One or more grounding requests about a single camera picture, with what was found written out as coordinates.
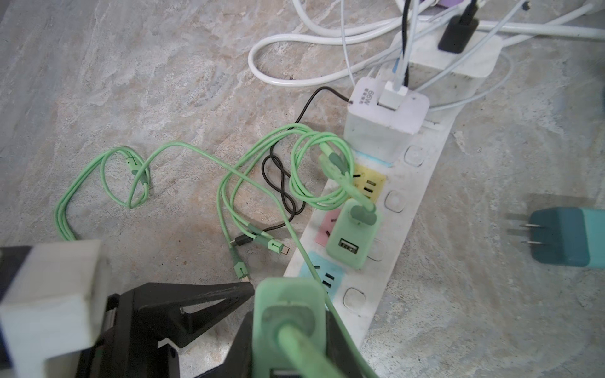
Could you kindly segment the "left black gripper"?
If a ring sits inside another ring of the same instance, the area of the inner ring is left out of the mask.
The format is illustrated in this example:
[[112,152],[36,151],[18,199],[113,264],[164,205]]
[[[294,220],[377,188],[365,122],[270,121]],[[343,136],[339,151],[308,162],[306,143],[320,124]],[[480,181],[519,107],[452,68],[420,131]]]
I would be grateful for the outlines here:
[[80,354],[76,377],[178,377],[178,353],[255,294],[249,282],[214,285],[148,283],[112,295],[106,308],[113,326]]

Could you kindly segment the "teal charger plug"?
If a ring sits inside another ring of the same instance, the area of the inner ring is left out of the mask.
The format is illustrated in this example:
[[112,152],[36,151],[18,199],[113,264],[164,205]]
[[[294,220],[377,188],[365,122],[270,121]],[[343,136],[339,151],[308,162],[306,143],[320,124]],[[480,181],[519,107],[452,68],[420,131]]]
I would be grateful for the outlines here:
[[532,258],[554,266],[603,269],[604,211],[553,207],[533,212],[529,229]]

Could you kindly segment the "white charger with black cable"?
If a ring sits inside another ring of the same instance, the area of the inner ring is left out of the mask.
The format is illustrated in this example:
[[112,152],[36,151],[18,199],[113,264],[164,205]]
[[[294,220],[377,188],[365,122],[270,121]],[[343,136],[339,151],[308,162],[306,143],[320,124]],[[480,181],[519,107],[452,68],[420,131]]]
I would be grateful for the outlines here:
[[410,89],[427,96],[434,108],[460,102],[479,93],[480,87],[493,73],[503,48],[499,36],[492,36],[484,45],[475,49],[488,34],[476,32],[468,42],[464,53],[471,52],[459,66],[427,88],[421,86],[460,60],[461,54],[438,49],[446,25],[419,21],[417,23],[410,62]]

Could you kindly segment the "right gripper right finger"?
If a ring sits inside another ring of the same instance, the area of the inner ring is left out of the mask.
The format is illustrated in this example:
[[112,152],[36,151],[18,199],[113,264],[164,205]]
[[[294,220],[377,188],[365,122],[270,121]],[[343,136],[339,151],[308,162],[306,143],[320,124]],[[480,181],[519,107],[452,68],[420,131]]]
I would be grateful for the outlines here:
[[348,346],[333,314],[326,312],[326,355],[343,375],[349,378],[363,378],[351,348]]

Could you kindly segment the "green charger plug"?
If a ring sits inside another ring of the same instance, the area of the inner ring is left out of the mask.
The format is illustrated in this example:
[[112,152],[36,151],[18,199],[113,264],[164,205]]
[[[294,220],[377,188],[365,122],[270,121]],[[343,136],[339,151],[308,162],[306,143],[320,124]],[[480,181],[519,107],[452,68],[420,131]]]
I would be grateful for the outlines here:
[[382,222],[376,207],[368,211],[360,201],[347,200],[326,244],[327,254],[353,269],[362,269]]
[[252,376],[343,377],[326,354],[326,291],[311,278],[273,277],[255,292]]

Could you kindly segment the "white multicolour power strip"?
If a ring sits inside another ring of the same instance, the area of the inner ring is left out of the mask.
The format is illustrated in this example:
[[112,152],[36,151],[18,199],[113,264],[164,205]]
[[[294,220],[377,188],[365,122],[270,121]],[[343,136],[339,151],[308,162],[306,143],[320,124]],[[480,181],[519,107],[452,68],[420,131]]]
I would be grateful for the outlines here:
[[317,269],[322,286],[356,346],[361,346],[386,289],[395,263],[411,229],[425,195],[447,136],[461,107],[447,108],[475,94],[482,78],[481,66],[466,60],[428,88],[437,110],[429,112],[420,131],[404,146],[393,162],[381,163],[360,157],[359,162],[385,175],[383,187],[375,191],[380,228],[364,266],[353,269],[329,257],[324,247],[337,222],[338,210],[314,211],[301,241],[312,266]]

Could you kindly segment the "purple power strip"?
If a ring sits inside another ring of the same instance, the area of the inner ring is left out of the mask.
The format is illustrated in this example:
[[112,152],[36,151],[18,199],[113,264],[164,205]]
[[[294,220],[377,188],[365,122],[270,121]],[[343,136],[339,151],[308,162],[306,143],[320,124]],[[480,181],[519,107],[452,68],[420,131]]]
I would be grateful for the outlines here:
[[438,7],[438,8],[452,8],[458,6],[467,6],[470,3],[470,0],[426,0],[422,1],[422,5],[427,5],[428,8]]

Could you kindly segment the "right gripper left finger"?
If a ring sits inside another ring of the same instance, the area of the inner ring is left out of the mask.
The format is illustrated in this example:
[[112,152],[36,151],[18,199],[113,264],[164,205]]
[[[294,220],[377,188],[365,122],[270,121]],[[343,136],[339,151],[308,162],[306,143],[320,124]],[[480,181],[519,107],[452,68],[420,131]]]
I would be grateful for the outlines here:
[[250,311],[245,315],[223,363],[196,378],[252,377],[252,330],[253,312]]

